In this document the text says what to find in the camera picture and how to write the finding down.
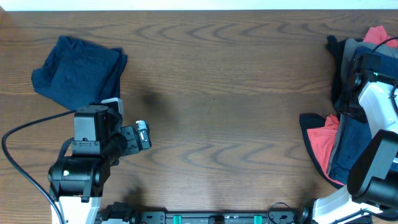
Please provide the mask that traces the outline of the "blue denim shorts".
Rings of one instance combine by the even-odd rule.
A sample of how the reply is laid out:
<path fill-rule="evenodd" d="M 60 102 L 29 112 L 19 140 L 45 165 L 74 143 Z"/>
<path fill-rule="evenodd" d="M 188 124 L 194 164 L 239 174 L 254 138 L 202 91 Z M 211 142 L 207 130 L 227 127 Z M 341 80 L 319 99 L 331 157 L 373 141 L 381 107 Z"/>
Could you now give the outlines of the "blue denim shorts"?
<path fill-rule="evenodd" d="M 349 171 L 370 143 L 371 130 L 364 118 L 356 120 L 353 116 L 347 115 L 345 106 L 343 88 L 347 79 L 352 75 L 354 60 L 360 58 L 365 53 L 370 53 L 373 44 L 365 42 L 356 42 L 354 39 L 347 40 L 345 51 L 343 53 L 343 65 L 341 66 L 341 77 L 343 86 L 333 107 L 336 113 L 345 117 L 344 133 L 341 136 L 340 146 L 333 156 L 333 163 L 329 168 L 329 176 L 332 179 L 347 183 Z"/>

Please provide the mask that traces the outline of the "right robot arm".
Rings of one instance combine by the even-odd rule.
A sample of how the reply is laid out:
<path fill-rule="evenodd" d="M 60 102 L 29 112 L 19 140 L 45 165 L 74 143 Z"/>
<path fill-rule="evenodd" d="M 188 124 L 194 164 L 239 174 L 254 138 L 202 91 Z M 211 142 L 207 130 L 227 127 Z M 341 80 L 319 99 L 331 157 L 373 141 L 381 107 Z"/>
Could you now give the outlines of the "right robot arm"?
<path fill-rule="evenodd" d="M 354 60 L 342 92 L 345 113 L 369 124 L 372 139 L 351 168 L 347 184 L 303 210 L 302 223 L 348 223 L 366 215 L 397 220 L 397 78 L 379 71 L 381 56 Z"/>

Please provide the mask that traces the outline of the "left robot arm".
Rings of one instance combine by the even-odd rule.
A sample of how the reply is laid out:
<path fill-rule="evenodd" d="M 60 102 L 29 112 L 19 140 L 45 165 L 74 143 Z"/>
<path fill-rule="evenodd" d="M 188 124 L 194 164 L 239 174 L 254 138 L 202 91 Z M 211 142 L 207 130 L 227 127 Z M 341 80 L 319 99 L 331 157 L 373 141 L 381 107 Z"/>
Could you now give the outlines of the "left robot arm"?
<path fill-rule="evenodd" d="M 88 105 L 74 114 L 72 154 L 61 153 L 49 169 L 53 223 L 94 223 L 111 167 L 123 156 L 151 148 L 144 120 L 123 126 L 119 103 Z"/>

